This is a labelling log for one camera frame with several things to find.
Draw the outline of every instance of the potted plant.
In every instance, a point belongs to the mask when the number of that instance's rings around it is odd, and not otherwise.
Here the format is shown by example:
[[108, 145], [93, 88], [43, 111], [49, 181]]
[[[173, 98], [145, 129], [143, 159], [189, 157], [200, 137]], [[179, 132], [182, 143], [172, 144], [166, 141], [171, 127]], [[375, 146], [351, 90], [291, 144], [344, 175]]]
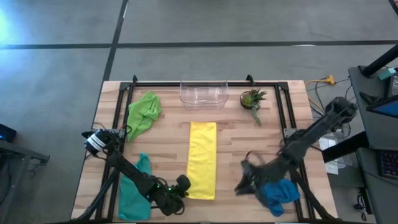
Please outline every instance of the potted plant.
[[260, 109], [260, 101], [265, 100], [262, 96], [267, 94], [266, 91], [257, 90], [245, 91], [241, 95], [241, 105], [247, 110], [251, 110], [252, 116], [256, 123], [261, 126], [261, 120], [257, 115], [257, 111]]

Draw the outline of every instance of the yellow cable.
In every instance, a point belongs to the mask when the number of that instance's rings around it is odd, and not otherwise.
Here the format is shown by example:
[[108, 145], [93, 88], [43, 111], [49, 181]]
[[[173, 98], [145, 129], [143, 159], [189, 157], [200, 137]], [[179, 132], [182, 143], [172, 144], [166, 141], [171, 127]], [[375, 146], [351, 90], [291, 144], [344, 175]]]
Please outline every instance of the yellow cable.
[[[309, 83], [314, 83], [314, 82], [324, 82], [324, 83], [329, 83], [329, 80], [310, 80], [305, 82], [305, 85], [307, 86], [307, 84]], [[308, 99], [311, 101], [311, 103], [313, 103], [315, 106], [317, 106], [317, 108], [319, 108], [323, 113], [325, 113], [325, 111], [323, 110], [323, 108], [316, 103], [310, 96], [308, 96]]]

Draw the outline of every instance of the computer monitor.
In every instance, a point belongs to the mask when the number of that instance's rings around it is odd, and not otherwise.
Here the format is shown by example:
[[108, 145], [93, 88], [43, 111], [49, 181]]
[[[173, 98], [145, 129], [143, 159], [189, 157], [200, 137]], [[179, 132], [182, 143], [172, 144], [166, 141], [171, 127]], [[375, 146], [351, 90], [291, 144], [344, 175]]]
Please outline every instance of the computer monitor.
[[366, 108], [367, 111], [398, 118], [398, 95], [374, 103]]

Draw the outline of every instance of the blue cloth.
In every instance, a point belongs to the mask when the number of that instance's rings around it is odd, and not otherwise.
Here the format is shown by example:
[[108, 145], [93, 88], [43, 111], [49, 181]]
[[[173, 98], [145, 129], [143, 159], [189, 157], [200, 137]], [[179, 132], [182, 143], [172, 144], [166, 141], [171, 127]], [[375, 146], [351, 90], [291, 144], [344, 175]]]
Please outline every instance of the blue cloth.
[[300, 198], [297, 187], [287, 179], [282, 179], [278, 183], [267, 183], [261, 188], [261, 193], [268, 199], [266, 207], [276, 217], [284, 213], [283, 203], [293, 202]]
[[[141, 172], [152, 174], [147, 154], [139, 154], [139, 160], [135, 167]], [[119, 189], [119, 218], [127, 221], [148, 220], [150, 218], [150, 203], [138, 192], [134, 182], [122, 175]]]

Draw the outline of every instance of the small plant pot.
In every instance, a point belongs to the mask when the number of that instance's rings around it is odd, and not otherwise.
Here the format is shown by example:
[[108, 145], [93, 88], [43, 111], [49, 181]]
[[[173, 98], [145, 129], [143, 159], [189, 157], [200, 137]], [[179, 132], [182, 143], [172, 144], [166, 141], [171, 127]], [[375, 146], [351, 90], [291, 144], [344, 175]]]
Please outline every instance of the small plant pot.
[[244, 92], [241, 94], [241, 105], [242, 105], [242, 107], [243, 107], [244, 109], [251, 110], [251, 108], [253, 108], [252, 106], [246, 106], [246, 105], [244, 105], [243, 102], [242, 102], [243, 96], [246, 95], [246, 94], [248, 94], [248, 93], [250, 93], [250, 91], [244, 91]]

